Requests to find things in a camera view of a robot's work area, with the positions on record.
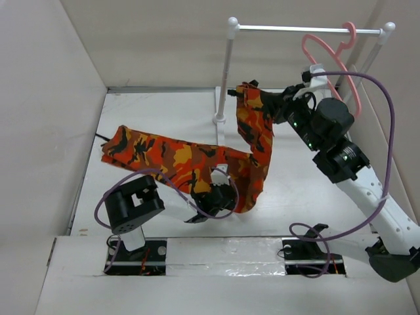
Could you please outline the orange camouflage trousers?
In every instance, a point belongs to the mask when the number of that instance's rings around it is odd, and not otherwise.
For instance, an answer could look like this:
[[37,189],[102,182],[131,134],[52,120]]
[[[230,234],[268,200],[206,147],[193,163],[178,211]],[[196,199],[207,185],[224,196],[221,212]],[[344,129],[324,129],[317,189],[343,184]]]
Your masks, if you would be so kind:
[[239,191],[236,213],[246,213],[263,191],[272,157],[274,117],[282,97],[257,87],[256,81],[242,83],[228,90],[236,97],[238,134],[249,145],[248,152],[227,146],[200,144],[136,131],[124,125],[102,147],[104,163],[128,171],[158,170],[153,177],[173,183],[180,191],[206,194],[211,190],[211,171],[220,164]]

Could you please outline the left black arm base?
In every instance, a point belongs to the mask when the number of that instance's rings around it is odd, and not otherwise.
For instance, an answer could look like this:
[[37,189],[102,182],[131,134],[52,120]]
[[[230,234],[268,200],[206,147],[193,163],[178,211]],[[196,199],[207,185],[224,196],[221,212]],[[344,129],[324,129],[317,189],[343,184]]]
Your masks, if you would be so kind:
[[165,276],[167,239],[148,239],[135,251],[126,250],[123,242],[116,251],[117,239],[107,241],[105,274],[108,276]]

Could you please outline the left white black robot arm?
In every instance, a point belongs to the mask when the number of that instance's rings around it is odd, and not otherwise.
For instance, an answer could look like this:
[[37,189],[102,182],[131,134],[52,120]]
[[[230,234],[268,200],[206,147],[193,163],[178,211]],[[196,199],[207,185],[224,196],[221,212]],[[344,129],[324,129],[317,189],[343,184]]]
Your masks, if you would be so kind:
[[132,260],[146,254],[146,240],[142,225],[160,213],[187,224],[222,220],[230,216],[240,200],[234,181],[223,171],[211,174],[210,191],[191,193],[188,199],[172,184],[176,193],[186,202],[185,207],[169,207],[158,194],[158,185],[151,175],[144,175],[109,189],[100,205],[104,204],[112,234],[120,237],[123,252]]

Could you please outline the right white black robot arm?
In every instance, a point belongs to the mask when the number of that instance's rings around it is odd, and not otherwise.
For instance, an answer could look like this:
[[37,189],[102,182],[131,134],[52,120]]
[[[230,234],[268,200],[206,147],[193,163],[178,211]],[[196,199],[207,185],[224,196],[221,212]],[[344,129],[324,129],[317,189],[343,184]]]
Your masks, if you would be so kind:
[[285,254],[323,258],[351,257],[383,279],[399,282],[419,270],[419,225],[389,196],[389,181],[379,181],[369,159],[345,134],[354,123],[347,105],[324,98],[310,107],[314,94],[302,85],[281,93],[262,92],[261,102],[274,123],[288,123],[315,151],[317,168],[365,215],[358,226],[338,232],[326,224],[309,226]]

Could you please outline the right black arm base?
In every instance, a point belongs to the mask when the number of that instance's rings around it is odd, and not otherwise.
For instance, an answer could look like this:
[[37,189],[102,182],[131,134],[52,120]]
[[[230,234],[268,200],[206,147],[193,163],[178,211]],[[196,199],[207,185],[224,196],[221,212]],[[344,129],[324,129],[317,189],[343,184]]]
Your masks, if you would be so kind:
[[321,275],[345,275],[344,261],[341,255],[327,253],[319,248],[319,243],[310,243],[295,237],[282,238],[282,247],[277,256],[284,261],[287,276],[301,275],[317,278]]

